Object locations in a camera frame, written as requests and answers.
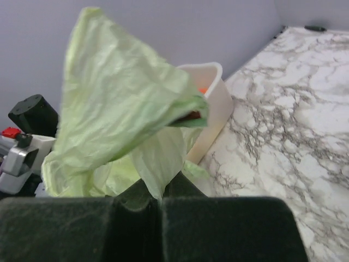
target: white wall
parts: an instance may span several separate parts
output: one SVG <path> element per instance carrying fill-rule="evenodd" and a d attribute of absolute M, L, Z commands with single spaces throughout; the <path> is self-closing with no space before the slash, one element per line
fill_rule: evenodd
<path fill-rule="evenodd" d="M 99 3 L 171 63 L 218 61 L 225 76 L 281 27 L 273 0 L 0 0 L 0 130 L 33 94 L 59 108 L 69 34 L 81 8 Z"/>
<path fill-rule="evenodd" d="M 283 25 L 349 30 L 349 0 L 275 0 Z"/>

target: white plastic piece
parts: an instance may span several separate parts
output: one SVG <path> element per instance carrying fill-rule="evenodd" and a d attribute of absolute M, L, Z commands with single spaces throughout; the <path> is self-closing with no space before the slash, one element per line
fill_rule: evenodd
<path fill-rule="evenodd" d="M 221 64 L 185 64 L 178 68 L 191 75 L 197 88 L 208 88 L 205 93 L 209 104 L 208 127 L 203 129 L 187 155 L 187 160 L 198 164 L 232 114 L 233 100 L 222 80 Z"/>
<path fill-rule="evenodd" d="M 9 174 L 1 172 L 0 165 L 0 191 L 3 193 L 15 195 L 17 194 L 30 177 L 31 172 L 26 172 L 19 177 L 11 176 Z"/>
<path fill-rule="evenodd" d="M 0 154 L 6 155 L 16 143 L 16 140 L 0 135 Z"/>
<path fill-rule="evenodd" d="M 37 190 L 35 190 L 35 197 L 36 198 L 49 198 L 50 196 L 45 191 L 45 185 L 44 183 L 40 183 L 37 187 Z"/>
<path fill-rule="evenodd" d="M 33 173 L 39 176 L 41 175 L 41 164 L 43 163 L 44 158 L 49 154 L 55 141 L 56 138 L 51 138 L 49 136 L 33 135 L 31 146 L 34 146 L 39 149 L 39 152 L 32 165 Z"/>

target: marble countertop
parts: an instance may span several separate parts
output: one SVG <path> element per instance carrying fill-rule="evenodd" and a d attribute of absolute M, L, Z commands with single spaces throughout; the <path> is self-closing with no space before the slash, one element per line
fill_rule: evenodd
<path fill-rule="evenodd" d="M 310 261 L 349 261 L 349 33 L 287 28 L 226 85 L 234 112 L 198 187 L 280 198 Z"/>

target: plastic bag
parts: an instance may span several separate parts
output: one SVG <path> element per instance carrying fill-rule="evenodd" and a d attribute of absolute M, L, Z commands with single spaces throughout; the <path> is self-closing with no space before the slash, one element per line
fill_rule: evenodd
<path fill-rule="evenodd" d="M 178 120 L 193 111 L 200 119 Z M 140 176 L 160 199 L 200 131 L 166 126 L 204 126 L 207 113 L 188 73 L 100 9 L 83 9 L 66 52 L 57 141 L 41 169 L 46 190 L 117 195 Z"/>

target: small black object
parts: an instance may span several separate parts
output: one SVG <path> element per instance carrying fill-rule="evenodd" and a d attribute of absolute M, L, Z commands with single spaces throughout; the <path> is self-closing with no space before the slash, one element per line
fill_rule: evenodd
<path fill-rule="evenodd" d="M 26 148 L 28 147 L 33 140 L 33 137 L 30 134 L 18 134 L 16 136 L 17 147 Z"/>
<path fill-rule="evenodd" d="M 284 33 L 284 31 L 285 31 L 286 29 L 287 29 L 287 26 L 282 26 L 281 31 L 280 31 L 279 33 L 277 33 L 277 34 L 273 37 L 273 39 L 278 38 L 282 33 Z"/>
<path fill-rule="evenodd" d="M 181 173 L 162 203 L 139 180 L 116 198 L 5 199 L 0 218 L 1 261 L 308 261 L 283 201 L 207 198 Z"/>
<path fill-rule="evenodd" d="M 310 31 L 315 31 L 315 32 L 325 32 L 325 31 L 327 31 L 326 28 L 321 27 L 321 26 L 305 26 L 304 28 L 307 29 L 307 30 L 310 30 Z"/>
<path fill-rule="evenodd" d="M 55 137 L 58 113 L 41 94 L 36 94 L 18 102 L 8 113 L 8 117 L 24 133 Z"/>
<path fill-rule="evenodd" d="M 37 154 L 39 153 L 39 149 L 35 149 L 33 151 L 30 151 L 28 155 L 26 156 L 25 163 L 28 168 L 32 168 L 35 158 L 37 157 Z"/>

